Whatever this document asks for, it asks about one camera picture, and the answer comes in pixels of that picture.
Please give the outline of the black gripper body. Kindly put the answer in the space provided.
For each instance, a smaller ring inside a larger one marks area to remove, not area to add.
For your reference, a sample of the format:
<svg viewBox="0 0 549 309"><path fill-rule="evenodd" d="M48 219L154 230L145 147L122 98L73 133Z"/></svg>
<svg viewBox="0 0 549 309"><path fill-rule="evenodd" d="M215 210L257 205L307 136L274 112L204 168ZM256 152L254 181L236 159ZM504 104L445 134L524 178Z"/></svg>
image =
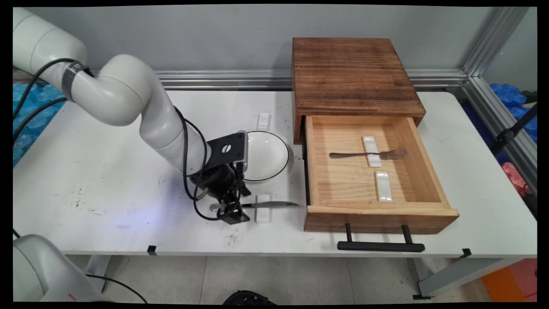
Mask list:
<svg viewBox="0 0 549 309"><path fill-rule="evenodd" d="M239 201L241 168L222 164L190 175L190 181L218 201Z"/></svg>

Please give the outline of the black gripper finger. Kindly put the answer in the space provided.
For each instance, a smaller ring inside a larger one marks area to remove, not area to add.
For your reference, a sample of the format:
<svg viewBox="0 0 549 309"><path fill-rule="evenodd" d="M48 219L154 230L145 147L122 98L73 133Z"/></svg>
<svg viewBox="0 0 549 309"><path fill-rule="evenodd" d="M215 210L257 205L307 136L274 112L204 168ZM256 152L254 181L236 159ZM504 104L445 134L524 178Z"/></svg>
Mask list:
<svg viewBox="0 0 549 309"><path fill-rule="evenodd" d="M227 194L219 200L219 208L216 212L216 217L230 225L250 221L250 217L244 213L241 208L238 191L228 191Z"/></svg>
<svg viewBox="0 0 549 309"><path fill-rule="evenodd" d="M235 163L235 185L237 190L237 198L242 196L250 196L251 191L247 188L244 180L244 163Z"/></svg>

